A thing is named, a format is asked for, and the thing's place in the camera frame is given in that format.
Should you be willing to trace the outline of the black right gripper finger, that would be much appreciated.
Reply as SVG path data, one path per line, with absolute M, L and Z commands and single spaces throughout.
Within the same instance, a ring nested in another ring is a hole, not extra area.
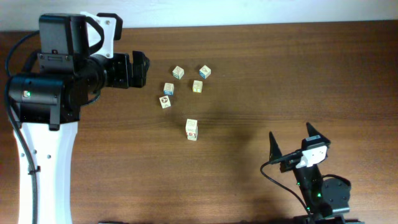
M 306 128 L 309 137 L 321 135 L 309 122 L 306 122 Z
M 270 141 L 269 162 L 276 162 L 278 159 L 282 157 L 282 153 L 271 131 L 269 132 L 269 141 Z

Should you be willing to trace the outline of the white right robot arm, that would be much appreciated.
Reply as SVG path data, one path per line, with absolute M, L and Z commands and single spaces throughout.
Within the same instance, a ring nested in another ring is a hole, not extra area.
M 318 165 L 327 159 L 331 141 L 306 124 L 308 137 L 301 148 L 283 155 L 272 133 L 269 133 L 270 155 L 267 165 L 279 164 L 281 173 L 292 171 L 302 194 L 294 196 L 306 214 L 293 217 L 294 223 L 347 223 L 343 215 L 350 211 L 351 182 L 335 174 L 321 174 Z

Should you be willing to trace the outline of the wooden block green A side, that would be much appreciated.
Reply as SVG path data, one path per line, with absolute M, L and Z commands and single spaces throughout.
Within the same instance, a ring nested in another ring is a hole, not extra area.
M 186 134 L 188 140 L 196 141 L 198 139 L 198 133 L 196 131 L 195 132 L 187 131 Z

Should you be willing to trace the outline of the wooden block green N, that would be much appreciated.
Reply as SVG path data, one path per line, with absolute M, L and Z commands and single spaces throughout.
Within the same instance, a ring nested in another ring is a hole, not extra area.
M 187 133 L 196 133 L 198 131 L 198 121 L 195 119 L 187 119 L 185 130 Z

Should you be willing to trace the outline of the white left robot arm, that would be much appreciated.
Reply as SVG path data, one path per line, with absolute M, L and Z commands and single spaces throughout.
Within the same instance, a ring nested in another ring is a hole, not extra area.
M 144 53 L 27 59 L 6 84 L 5 104 L 19 153 L 19 223 L 71 223 L 71 161 L 82 107 L 105 87 L 141 88 L 150 61 Z

